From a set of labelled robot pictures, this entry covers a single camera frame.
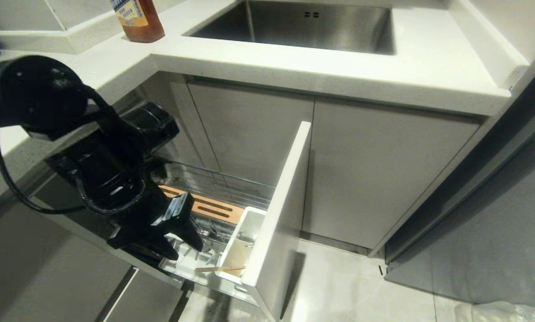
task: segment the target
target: kitchen sink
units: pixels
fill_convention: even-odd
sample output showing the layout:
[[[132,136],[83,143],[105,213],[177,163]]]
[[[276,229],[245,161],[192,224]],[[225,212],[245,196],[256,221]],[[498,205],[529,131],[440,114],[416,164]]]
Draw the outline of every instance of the kitchen sink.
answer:
[[[246,0],[189,36],[383,55],[395,51],[390,9],[338,4]]]

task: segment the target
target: sauce bottle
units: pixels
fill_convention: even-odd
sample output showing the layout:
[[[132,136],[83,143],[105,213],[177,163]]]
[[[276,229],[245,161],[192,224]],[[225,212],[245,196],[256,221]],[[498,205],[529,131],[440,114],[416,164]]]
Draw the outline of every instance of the sauce bottle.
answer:
[[[110,0],[130,41],[154,42],[164,36],[153,0]]]

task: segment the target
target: refrigerator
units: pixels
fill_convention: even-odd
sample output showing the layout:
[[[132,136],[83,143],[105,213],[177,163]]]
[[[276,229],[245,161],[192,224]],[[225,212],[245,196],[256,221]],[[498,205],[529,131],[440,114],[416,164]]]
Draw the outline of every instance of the refrigerator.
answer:
[[[388,281],[535,307],[535,78],[385,251]]]

